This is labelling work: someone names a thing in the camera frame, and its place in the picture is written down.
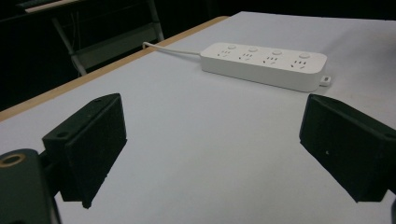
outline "white power strip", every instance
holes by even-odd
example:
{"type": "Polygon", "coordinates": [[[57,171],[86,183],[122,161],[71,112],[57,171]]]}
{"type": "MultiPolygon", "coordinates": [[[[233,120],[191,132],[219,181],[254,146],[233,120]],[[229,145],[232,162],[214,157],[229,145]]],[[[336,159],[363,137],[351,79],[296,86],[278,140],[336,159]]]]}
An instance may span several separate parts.
{"type": "Polygon", "coordinates": [[[216,43],[200,53],[202,70],[296,91],[327,86],[320,53],[216,43]]]}

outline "screw hole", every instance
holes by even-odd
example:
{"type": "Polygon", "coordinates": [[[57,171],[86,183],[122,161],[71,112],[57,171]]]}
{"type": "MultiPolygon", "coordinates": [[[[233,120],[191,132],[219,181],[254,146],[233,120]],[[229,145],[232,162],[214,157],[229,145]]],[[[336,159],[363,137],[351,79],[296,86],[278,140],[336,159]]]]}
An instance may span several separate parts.
{"type": "Polygon", "coordinates": [[[9,166],[18,164],[21,161],[23,161],[25,159],[25,157],[26,156],[23,154],[9,155],[9,156],[3,158],[2,160],[0,160],[0,168],[5,168],[5,167],[9,167],[9,166]]]}

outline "dark background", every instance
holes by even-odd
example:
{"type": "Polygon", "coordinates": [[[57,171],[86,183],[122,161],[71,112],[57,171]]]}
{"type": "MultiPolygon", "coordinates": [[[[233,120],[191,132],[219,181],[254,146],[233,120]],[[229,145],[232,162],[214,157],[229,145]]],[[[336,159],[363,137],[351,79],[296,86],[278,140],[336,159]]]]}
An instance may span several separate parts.
{"type": "MultiPolygon", "coordinates": [[[[155,3],[165,38],[217,16],[232,16],[240,11],[396,19],[390,1],[157,0],[155,3]]],[[[50,21],[53,13],[68,35],[73,34],[73,24],[78,25],[80,34],[79,41],[75,43],[76,48],[84,48],[122,34],[150,20],[149,8],[142,0],[103,0],[89,7],[79,6],[67,12],[60,10],[30,17],[13,17],[17,12],[2,6],[0,8],[0,14],[3,15],[0,17],[0,110],[78,78],[67,49],[50,21]]]]}

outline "power switch button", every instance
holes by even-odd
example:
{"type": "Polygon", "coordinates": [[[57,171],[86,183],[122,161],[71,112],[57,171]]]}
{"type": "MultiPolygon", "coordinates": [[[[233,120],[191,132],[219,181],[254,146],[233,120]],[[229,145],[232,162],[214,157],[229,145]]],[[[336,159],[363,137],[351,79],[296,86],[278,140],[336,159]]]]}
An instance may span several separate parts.
{"type": "Polygon", "coordinates": [[[250,48],[248,51],[250,52],[256,52],[258,49],[257,48],[250,48]]]}
{"type": "Polygon", "coordinates": [[[281,51],[280,49],[275,49],[275,50],[273,51],[273,54],[274,54],[274,55],[281,55],[281,54],[282,54],[282,51],[281,51]]]}
{"type": "Polygon", "coordinates": [[[311,57],[311,55],[309,55],[309,53],[302,53],[302,54],[300,54],[299,57],[302,59],[307,59],[307,58],[311,57]]]}

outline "power cord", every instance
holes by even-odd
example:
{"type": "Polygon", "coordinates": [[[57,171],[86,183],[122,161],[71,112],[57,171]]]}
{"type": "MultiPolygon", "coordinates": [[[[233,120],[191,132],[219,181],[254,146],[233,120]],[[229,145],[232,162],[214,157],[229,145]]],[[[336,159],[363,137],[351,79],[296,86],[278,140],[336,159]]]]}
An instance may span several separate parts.
{"type": "Polygon", "coordinates": [[[200,55],[200,52],[186,51],[186,50],[179,50],[179,49],[169,49],[169,48],[161,47],[158,45],[150,44],[149,42],[143,42],[143,45],[142,45],[143,49],[145,49],[146,46],[153,47],[155,49],[159,49],[162,51],[170,51],[170,52],[182,53],[182,54],[200,55]]]}

